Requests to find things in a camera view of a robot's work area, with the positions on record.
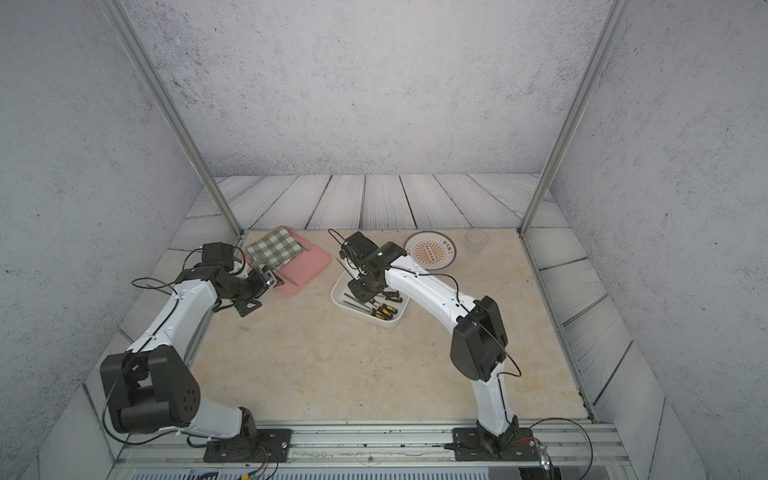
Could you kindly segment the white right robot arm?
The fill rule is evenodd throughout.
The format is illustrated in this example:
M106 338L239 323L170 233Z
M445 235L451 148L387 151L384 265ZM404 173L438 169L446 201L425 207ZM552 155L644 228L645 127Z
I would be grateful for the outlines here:
M352 268L348 289L357 301L372 301L391 288L416 302L451 333L450 360L471 381L482 448L493 456L509 448L519 424L504 382L510 356L497 303L489 296L475 299L463 294L456 279L443 282L393 242L378 246L360 231L347 237L334 229L328 233L339 244L342 263Z

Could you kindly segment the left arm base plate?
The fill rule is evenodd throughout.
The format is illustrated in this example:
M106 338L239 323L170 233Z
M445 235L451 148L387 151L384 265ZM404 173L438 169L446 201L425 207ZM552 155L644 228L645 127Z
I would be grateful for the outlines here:
M287 428L257 429L231 439L211 440L203 455L205 463L284 463L293 431Z

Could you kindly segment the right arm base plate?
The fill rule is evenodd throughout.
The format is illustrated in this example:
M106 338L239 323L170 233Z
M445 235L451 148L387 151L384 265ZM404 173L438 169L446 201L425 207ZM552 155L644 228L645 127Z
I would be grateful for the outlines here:
M452 441L444 445L454 453L459 462L501 461L538 462L540 451L532 431L527 428L510 426L500 436L495 436L481 426L455 428Z

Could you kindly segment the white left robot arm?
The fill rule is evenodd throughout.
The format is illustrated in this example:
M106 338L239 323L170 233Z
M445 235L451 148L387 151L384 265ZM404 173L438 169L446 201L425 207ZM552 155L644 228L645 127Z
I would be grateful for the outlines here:
M158 290L168 301L147 330L99 369L105 393L101 423L119 442L131 434L149 441L185 434L209 441L250 439L257 430L250 411L206 398L190 363L215 313L233 309L245 317L260 297L281 285L275 269L230 244L208 243L194 265L170 282L141 277L138 288Z

